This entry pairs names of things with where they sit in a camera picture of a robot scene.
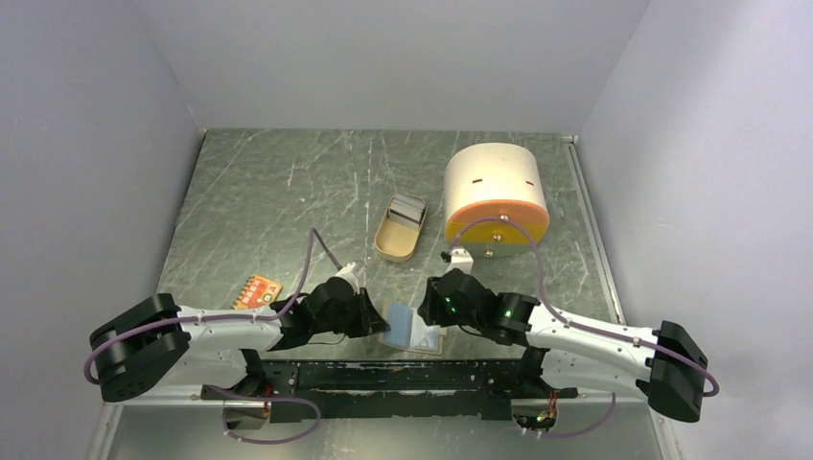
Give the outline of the tan oval tray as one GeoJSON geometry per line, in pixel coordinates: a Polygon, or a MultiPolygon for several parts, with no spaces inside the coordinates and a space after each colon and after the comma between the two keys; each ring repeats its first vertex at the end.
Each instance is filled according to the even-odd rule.
{"type": "Polygon", "coordinates": [[[401,263],[409,260],[415,252],[426,220],[428,205],[420,227],[411,228],[403,226],[387,216],[389,201],[374,238],[374,247],[378,255],[384,260],[401,263]]]}

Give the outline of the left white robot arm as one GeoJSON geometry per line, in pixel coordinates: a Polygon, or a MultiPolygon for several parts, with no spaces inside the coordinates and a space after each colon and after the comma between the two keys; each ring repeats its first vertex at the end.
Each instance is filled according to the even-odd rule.
{"type": "Polygon", "coordinates": [[[107,403],[186,385],[231,389],[250,399],[266,383],[254,356],[303,347],[317,334],[359,338],[389,329],[367,289],[339,277],[253,310],[194,309],[157,293],[89,336],[83,372],[107,403]]]}

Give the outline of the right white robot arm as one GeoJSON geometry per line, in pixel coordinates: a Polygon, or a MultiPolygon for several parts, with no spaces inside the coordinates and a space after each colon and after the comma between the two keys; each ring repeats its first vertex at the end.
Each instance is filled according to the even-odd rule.
{"type": "Polygon", "coordinates": [[[541,353],[517,373],[527,396],[594,389],[640,399],[679,422],[701,417],[708,358],[678,323],[651,329],[594,320],[532,296],[494,293],[457,268],[427,279],[418,314],[429,326],[468,327],[499,345],[541,353]]]}

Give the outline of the grey credit card stack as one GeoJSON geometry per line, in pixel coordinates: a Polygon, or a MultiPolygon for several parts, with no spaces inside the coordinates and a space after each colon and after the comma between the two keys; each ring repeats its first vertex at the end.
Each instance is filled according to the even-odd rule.
{"type": "Polygon", "coordinates": [[[387,216],[406,227],[419,228],[427,210],[426,202],[414,195],[396,194],[389,201],[387,216]]]}

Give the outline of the tan card holder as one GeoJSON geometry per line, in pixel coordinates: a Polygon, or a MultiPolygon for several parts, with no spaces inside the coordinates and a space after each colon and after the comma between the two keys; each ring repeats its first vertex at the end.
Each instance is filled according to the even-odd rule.
{"type": "Polygon", "coordinates": [[[416,308],[389,301],[383,308],[383,319],[389,327],[380,336],[384,346],[424,355],[442,354],[447,333],[439,326],[428,326],[416,308]]]}

